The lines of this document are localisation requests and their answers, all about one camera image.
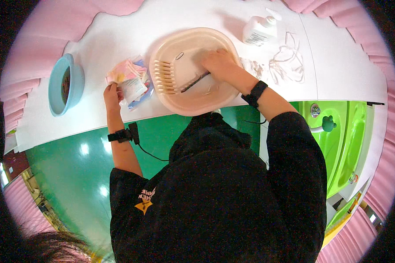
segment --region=yellow star graphic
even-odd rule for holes
[[[135,205],[135,207],[141,211],[143,211],[144,215],[146,213],[146,210],[148,210],[148,207],[152,205],[151,200],[147,201],[145,198],[142,198],[142,203],[138,203]]]

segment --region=green floor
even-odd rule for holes
[[[251,148],[259,153],[259,112],[250,106],[222,109],[224,120],[253,137]],[[138,121],[141,146],[167,159],[173,142],[190,117],[163,116]],[[100,254],[111,254],[109,175],[113,168],[107,128],[92,130],[36,146],[26,151],[41,190],[70,231],[81,234]],[[161,162],[133,146],[144,177],[151,178]]]

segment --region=black cable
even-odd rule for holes
[[[247,122],[247,123],[256,123],[256,124],[264,124],[264,123],[266,122],[266,119],[265,119],[265,121],[264,121],[264,122],[262,122],[262,123],[257,123],[257,122],[250,122],[250,121],[248,121],[248,120],[245,120],[245,122]]]
[[[146,150],[144,150],[144,149],[142,148],[142,146],[141,146],[140,144],[138,144],[138,145],[139,145],[139,147],[141,148],[141,150],[144,151],[144,153],[149,154],[150,156],[152,156],[152,157],[154,157],[154,158],[156,158],[156,159],[158,159],[158,160],[160,160],[160,161],[168,162],[168,160],[162,160],[162,159],[160,159],[160,158],[158,158],[158,157],[156,157],[156,156],[154,156],[154,155],[148,153]]]

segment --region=bottle label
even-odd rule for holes
[[[265,42],[269,41],[270,38],[266,37],[264,35],[258,34],[253,32],[247,39],[246,43],[251,44],[251,45],[256,45],[260,47],[261,45],[265,44]]]

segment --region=green knob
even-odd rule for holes
[[[326,132],[331,132],[333,128],[336,128],[337,124],[334,123],[334,120],[332,119],[332,116],[330,115],[329,117],[325,116],[322,119],[322,129]]]

